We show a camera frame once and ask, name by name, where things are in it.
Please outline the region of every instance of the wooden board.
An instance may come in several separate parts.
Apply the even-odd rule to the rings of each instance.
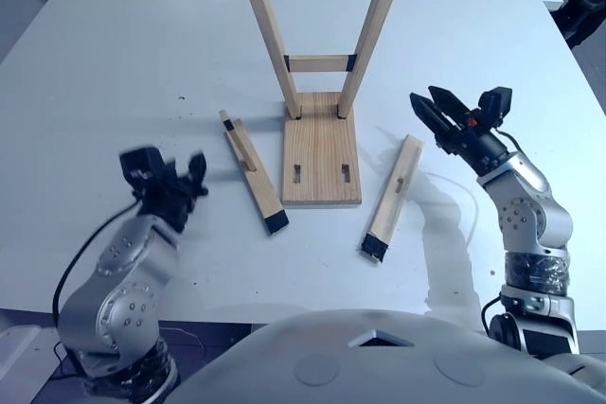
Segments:
[[[230,134],[228,131],[226,131],[225,135],[227,136],[229,144],[231,145],[231,148],[238,159],[242,172],[244,173],[244,177],[246,178],[251,192],[253,193],[255,202],[257,203],[258,210],[263,217],[263,221],[265,222],[265,226],[267,227],[269,234],[271,235],[280,230],[282,227],[286,226],[288,224],[288,218],[286,217],[284,207],[277,196],[276,190],[272,185],[272,181],[269,179],[267,171],[265,170],[265,167],[263,167],[263,163],[258,157],[257,151],[255,150],[250,137],[248,136],[248,132],[246,132],[246,129],[242,125],[241,120],[236,119],[232,123],[235,134]],[[234,135],[237,135],[240,138],[241,143],[246,148],[249,156],[253,160],[256,170],[250,170],[250,168],[245,164],[240,148],[233,139]]]
[[[297,95],[301,118],[284,121],[282,202],[360,203],[353,113],[337,117],[339,92]]]
[[[353,106],[353,101],[358,93],[366,67],[370,62],[372,52],[375,50],[375,44],[379,40],[379,34],[383,28],[383,23],[391,7],[393,0],[370,0],[370,6],[366,13],[364,25],[356,44],[356,62],[353,70],[345,78],[343,91],[339,97],[339,115],[347,117]]]
[[[291,73],[347,71],[349,56],[288,56]]]
[[[402,141],[398,158],[391,169],[367,231],[362,249],[381,261],[396,229],[406,192],[419,163],[423,146],[422,141],[410,134]]]
[[[250,0],[253,12],[257,18],[258,28],[267,46],[269,58],[276,71],[277,82],[280,85],[286,107],[292,118],[300,116],[300,107],[296,104],[296,90],[293,76],[286,68],[284,61],[284,44],[277,29],[276,17],[269,0]]]

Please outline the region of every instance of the wood grain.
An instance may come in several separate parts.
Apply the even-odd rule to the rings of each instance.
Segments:
[[[364,77],[368,62],[375,49],[375,44],[379,40],[379,34],[383,28],[383,23],[387,17],[392,0],[371,0],[360,38],[356,44],[354,54],[357,55],[353,70],[348,73],[343,85],[343,91],[339,96],[338,114],[340,117],[347,117],[353,106],[353,101],[360,88],[360,83]]]
[[[398,158],[387,179],[381,200],[368,229],[369,234],[385,244],[389,244],[396,228],[423,146],[423,142],[408,134],[401,143]]]
[[[280,85],[286,107],[292,118],[300,116],[300,106],[296,101],[293,76],[286,68],[284,61],[284,44],[277,28],[276,17],[269,0],[250,0],[253,12],[257,18],[258,28],[261,31],[270,60],[276,71],[277,82]]]
[[[288,57],[291,73],[347,71],[348,59],[348,55]]]
[[[301,118],[285,116],[284,204],[362,201],[353,113],[338,118],[338,98],[339,92],[298,94]]]
[[[229,135],[234,145],[238,148],[242,160],[244,160],[244,163],[248,167],[248,170],[257,170],[255,162],[253,161],[253,157],[250,155],[249,151],[244,146],[242,138],[238,135],[238,131],[234,128],[233,122],[229,118],[227,112],[224,110],[220,110],[219,117],[223,122],[223,126],[225,127],[226,133]]]
[[[250,170],[247,166],[242,166],[244,162],[244,157],[241,154],[240,148],[236,144],[231,134],[225,132],[225,135],[231,145],[232,150],[234,151],[238,162],[241,163],[241,169],[244,173],[244,177],[250,186],[251,192],[253,193],[253,197],[255,199],[255,203],[257,204],[258,210],[261,213],[263,219],[266,221],[273,215],[279,213],[284,210],[280,199],[277,196],[276,190],[272,185],[272,181],[269,179],[267,175],[267,171],[263,166],[260,158],[258,157],[257,151],[253,146],[253,143],[248,136],[248,132],[242,125],[241,120],[236,119],[233,121],[234,130],[244,145],[244,148],[248,150],[250,157],[255,164],[257,170]]]

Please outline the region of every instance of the chair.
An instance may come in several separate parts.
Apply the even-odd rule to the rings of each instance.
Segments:
[[[551,13],[571,49],[596,31],[606,18],[606,0],[568,0]]]

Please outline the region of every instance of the wooden stick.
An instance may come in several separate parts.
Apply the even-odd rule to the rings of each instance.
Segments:
[[[338,115],[341,118],[345,118],[351,111],[353,106],[353,100],[358,93],[362,77],[372,56],[372,51],[375,49],[375,44],[379,39],[379,34],[383,28],[383,23],[387,17],[387,12],[391,6],[392,0],[371,0],[366,19],[362,31],[360,32],[360,38],[356,45],[354,54],[357,55],[356,63],[353,66],[353,71],[349,73],[345,79],[343,85],[343,91],[339,97]]]
[[[241,169],[246,178],[246,182],[248,182],[250,190],[253,193],[257,208],[263,217],[265,227],[271,235],[289,223],[286,212],[284,211],[282,202],[280,202],[276,190],[272,185],[272,181],[269,180],[267,171],[265,170],[265,167],[263,167],[263,163],[258,157],[255,146],[253,146],[250,137],[248,137],[248,133],[244,129],[241,120],[234,120],[233,128],[236,134],[227,132],[227,139],[239,162],[244,161],[244,156],[241,153],[242,149],[234,140],[236,137],[241,140],[243,149],[248,151],[249,156],[253,161],[256,170],[253,171],[246,167],[241,167]]]
[[[288,113],[292,118],[301,116],[301,107],[296,101],[293,76],[286,68],[284,61],[284,44],[277,30],[276,17],[269,0],[250,0],[253,12],[257,18],[258,28],[263,36],[267,52],[276,72],[277,82],[286,101]]]
[[[288,56],[291,73],[347,71],[349,56]]]
[[[382,262],[400,217],[406,191],[419,163],[423,145],[423,142],[410,134],[402,141],[398,158],[391,169],[381,201],[362,244],[366,253]]]
[[[238,148],[240,155],[242,155],[242,160],[248,167],[248,170],[252,170],[252,171],[257,170],[257,167],[255,166],[255,162],[253,161],[253,157],[250,155],[250,152],[244,146],[244,143],[242,142],[242,138],[238,135],[238,132],[234,128],[234,124],[232,123],[231,119],[229,118],[229,115],[227,114],[227,112],[224,110],[220,110],[219,117],[221,118],[221,121],[223,122],[223,125],[225,126],[225,130],[227,131],[227,134],[229,134],[229,137],[231,138],[231,140],[234,142],[234,144]]]

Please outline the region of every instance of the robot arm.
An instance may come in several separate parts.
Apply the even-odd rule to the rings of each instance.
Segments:
[[[498,212],[507,251],[500,297],[507,313],[492,319],[489,336],[538,358],[578,353],[574,303],[566,296],[572,220],[543,174],[491,132],[509,112],[511,90],[484,93],[473,110],[447,90],[429,90],[433,100],[411,94],[415,114],[439,147],[472,167]]]
[[[156,303],[175,275],[178,234],[202,187],[199,153],[177,176],[156,148],[120,156],[126,180],[142,201],[103,250],[91,277],[65,302],[59,334],[92,395],[143,402],[169,392],[177,371],[160,338]]]

